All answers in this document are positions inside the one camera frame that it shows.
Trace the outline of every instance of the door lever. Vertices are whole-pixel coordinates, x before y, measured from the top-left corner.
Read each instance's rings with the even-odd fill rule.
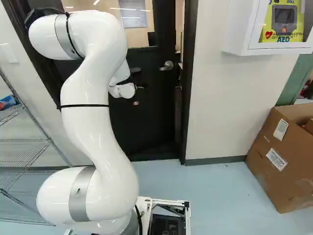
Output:
[[[168,60],[164,63],[164,67],[160,68],[160,71],[168,71],[174,68],[174,64],[172,61]]]

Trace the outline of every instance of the yellow aed label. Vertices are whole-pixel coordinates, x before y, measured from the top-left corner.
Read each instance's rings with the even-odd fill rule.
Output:
[[[260,43],[302,42],[302,0],[269,0]]]

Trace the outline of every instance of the cardboard box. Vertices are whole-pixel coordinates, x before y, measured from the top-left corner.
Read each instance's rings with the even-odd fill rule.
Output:
[[[280,213],[313,206],[313,104],[272,108],[246,164]]]
[[[308,120],[307,124],[304,126],[304,129],[313,135],[313,119]]]

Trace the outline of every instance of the robotic arm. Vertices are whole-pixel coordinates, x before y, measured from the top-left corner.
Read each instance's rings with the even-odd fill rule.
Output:
[[[37,195],[40,214],[54,225],[101,235],[137,230],[138,180],[114,137],[108,103],[108,92],[125,98],[135,92],[133,84],[116,85],[130,76],[124,28],[106,12],[53,14],[31,24],[29,39],[45,57],[85,58],[62,87],[61,113],[69,139],[95,165],[51,175]]]

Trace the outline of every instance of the floor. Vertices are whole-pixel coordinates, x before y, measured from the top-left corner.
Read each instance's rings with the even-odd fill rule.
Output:
[[[306,98],[299,98],[295,101],[294,104],[309,104],[309,103],[313,103],[312,99],[306,99]]]
[[[279,214],[245,163],[133,163],[140,195],[191,202],[192,235],[313,235],[313,208]],[[63,228],[0,223],[3,235],[63,235]]]

